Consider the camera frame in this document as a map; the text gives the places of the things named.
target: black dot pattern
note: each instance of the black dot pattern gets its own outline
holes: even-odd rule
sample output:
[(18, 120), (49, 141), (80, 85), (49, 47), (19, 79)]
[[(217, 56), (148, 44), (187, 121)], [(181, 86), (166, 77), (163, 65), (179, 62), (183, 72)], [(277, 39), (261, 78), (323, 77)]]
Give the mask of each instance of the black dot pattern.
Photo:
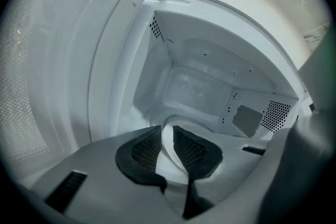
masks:
[(204, 146), (185, 135), (174, 135), (174, 150), (186, 169), (203, 160), (207, 153)]
[(141, 166), (155, 172), (157, 156), (161, 151), (161, 130), (132, 148), (132, 158)]
[(280, 102), (271, 101), (268, 105), (268, 109), (261, 125), (271, 132), (276, 132), (283, 127), (283, 124), (287, 118), (290, 105)]
[(152, 21), (151, 24), (149, 24), (149, 27), (151, 28), (155, 38), (160, 37), (162, 39), (162, 41), (164, 42), (164, 38), (163, 38), (163, 35), (162, 35), (162, 32), (161, 32), (161, 29), (160, 29), (155, 17), (153, 17), (153, 21)]

